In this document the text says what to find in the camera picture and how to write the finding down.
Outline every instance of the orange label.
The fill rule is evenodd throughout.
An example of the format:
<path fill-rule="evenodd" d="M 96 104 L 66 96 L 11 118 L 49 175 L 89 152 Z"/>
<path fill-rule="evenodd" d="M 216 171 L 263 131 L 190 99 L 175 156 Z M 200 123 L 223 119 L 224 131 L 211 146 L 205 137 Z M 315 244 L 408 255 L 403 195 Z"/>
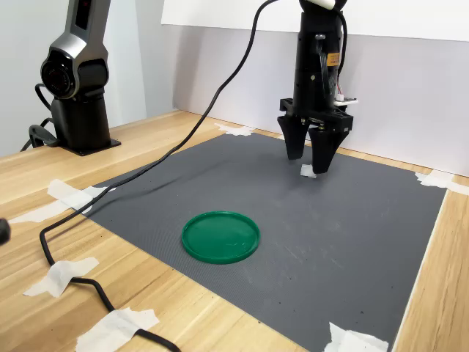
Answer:
<path fill-rule="evenodd" d="M 339 63 L 340 63 L 340 53 L 328 54 L 328 66 L 339 66 Z"/>

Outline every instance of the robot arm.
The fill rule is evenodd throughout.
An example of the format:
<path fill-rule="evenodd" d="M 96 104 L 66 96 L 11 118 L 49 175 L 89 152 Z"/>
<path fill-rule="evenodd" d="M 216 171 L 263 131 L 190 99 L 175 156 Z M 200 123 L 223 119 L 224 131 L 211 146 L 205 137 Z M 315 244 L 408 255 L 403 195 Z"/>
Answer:
<path fill-rule="evenodd" d="M 111 0 L 70 0 L 65 32 L 41 67 L 46 88 L 58 99 L 103 88 L 108 52 L 103 44 Z"/>
<path fill-rule="evenodd" d="M 282 99 L 278 118 L 289 159 L 301 158 L 306 134 L 313 144 L 313 170 L 327 172 L 353 117 L 334 98 L 340 62 L 340 10 L 347 0 L 300 0 L 293 99 Z M 54 95 L 51 111 L 58 144 L 79 155 L 118 145 L 109 136 L 104 86 L 108 52 L 103 44 L 111 0 L 70 0 L 65 32 L 52 43 L 41 67 L 46 88 Z"/>
<path fill-rule="evenodd" d="M 345 26 L 340 10 L 347 0 L 300 0 L 303 13 L 298 34 L 297 61 L 293 99 L 282 99 L 285 115 L 278 123 L 285 136 L 290 160 L 303 156 L 306 134 L 313 150 L 313 171 L 329 170 L 337 149 L 352 130 L 353 117 L 346 107 L 334 104 L 336 85 L 343 65 L 340 60 L 341 27 Z"/>

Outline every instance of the white backdrop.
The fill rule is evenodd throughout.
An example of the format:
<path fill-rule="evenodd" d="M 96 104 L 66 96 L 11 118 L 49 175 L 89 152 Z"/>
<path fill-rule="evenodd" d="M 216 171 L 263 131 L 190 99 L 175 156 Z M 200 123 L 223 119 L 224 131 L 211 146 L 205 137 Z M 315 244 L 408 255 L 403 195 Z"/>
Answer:
<path fill-rule="evenodd" d="M 165 0 L 163 24 L 250 29 L 264 0 Z M 298 0 L 267 7 L 259 29 L 299 32 Z M 469 41 L 468 0 L 349 0 L 344 8 L 350 34 Z"/>

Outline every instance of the small white object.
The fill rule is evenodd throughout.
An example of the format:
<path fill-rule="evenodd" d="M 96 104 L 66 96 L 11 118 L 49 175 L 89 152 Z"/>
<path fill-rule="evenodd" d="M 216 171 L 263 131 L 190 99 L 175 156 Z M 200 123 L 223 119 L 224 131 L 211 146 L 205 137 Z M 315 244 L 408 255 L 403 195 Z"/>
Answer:
<path fill-rule="evenodd" d="M 53 297 L 60 297 L 73 277 L 88 274 L 99 262 L 96 258 L 86 258 L 79 262 L 60 261 L 49 269 L 47 275 L 29 290 L 23 293 L 25 296 L 34 297 L 44 292 L 49 292 Z"/>
<path fill-rule="evenodd" d="M 360 101 L 358 99 L 346 99 L 344 98 L 343 101 L 339 101 L 337 98 L 334 101 L 334 106 L 348 106 L 353 104 L 358 104 Z"/>
<path fill-rule="evenodd" d="M 324 7 L 325 9 L 332 10 L 336 6 L 336 0 L 308 0 L 313 4 Z"/>
<path fill-rule="evenodd" d="M 76 352 L 112 352 L 129 342 L 139 329 L 148 330 L 160 321 L 153 310 L 114 310 L 78 338 Z"/>
<path fill-rule="evenodd" d="M 329 323 L 332 341 L 324 352 L 386 352 L 388 343 L 371 335 L 343 330 Z"/>
<path fill-rule="evenodd" d="M 317 128 L 317 126 L 310 126 L 309 129 L 311 130 L 312 128 Z M 285 140 L 285 136 L 283 134 L 281 134 L 280 136 L 277 137 L 277 139 L 281 139 L 282 141 Z M 309 141 L 308 139 L 305 140 L 305 145 L 308 145 L 308 143 L 311 143 L 311 141 Z"/>
<path fill-rule="evenodd" d="M 301 165 L 301 176 L 309 177 L 309 178 L 316 178 L 317 175 L 313 172 L 312 165 Z"/>
<path fill-rule="evenodd" d="M 226 131 L 226 134 L 232 134 L 233 136 L 250 136 L 252 131 L 255 130 L 255 128 L 247 126 L 236 128 L 225 126 L 220 123 L 216 123 L 215 125 L 220 128 L 220 131 Z"/>
<path fill-rule="evenodd" d="M 433 170 L 430 172 L 430 175 L 416 172 L 416 176 L 418 181 L 420 181 L 421 185 L 423 186 L 447 188 L 450 191 L 469 196 L 469 187 L 453 182 L 453 174 Z"/>
<path fill-rule="evenodd" d="M 86 203 L 90 202 L 94 197 L 98 196 L 106 187 L 96 188 L 88 187 L 83 191 L 69 186 L 61 180 L 52 180 L 49 184 L 47 193 L 57 199 L 57 201 L 47 204 L 41 208 L 30 211 L 29 213 L 23 214 L 13 220 L 10 220 L 11 224 L 17 224 L 21 222 L 43 222 L 47 219 L 53 218 L 63 213 L 67 209 L 80 209 Z M 88 213 L 92 207 L 86 209 L 83 214 Z"/>

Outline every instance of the white wall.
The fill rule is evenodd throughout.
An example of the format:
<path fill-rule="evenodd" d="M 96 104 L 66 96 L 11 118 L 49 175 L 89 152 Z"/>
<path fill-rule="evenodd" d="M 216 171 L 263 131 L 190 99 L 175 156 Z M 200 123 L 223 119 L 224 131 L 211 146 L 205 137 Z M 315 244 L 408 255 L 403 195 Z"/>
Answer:
<path fill-rule="evenodd" d="M 34 85 L 40 83 L 49 45 L 64 31 L 67 6 L 65 0 L 1 3 L 0 156 L 19 151 L 29 126 L 50 116 Z M 135 0 L 112 0 L 105 44 L 111 75 L 106 86 L 109 124 L 147 117 Z"/>
<path fill-rule="evenodd" d="M 137 22 L 149 117 L 173 109 L 174 45 L 177 38 L 160 23 L 164 0 L 136 0 Z"/>
<path fill-rule="evenodd" d="M 165 0 L 162 22 L 183 26 L 250 29 L 265 0 Z M 265 31 L 298 32 L 298 0 L 269 5 L 259 20 Z M 351 34 L 469 41 L 467 0 L 349 0 Z"/>

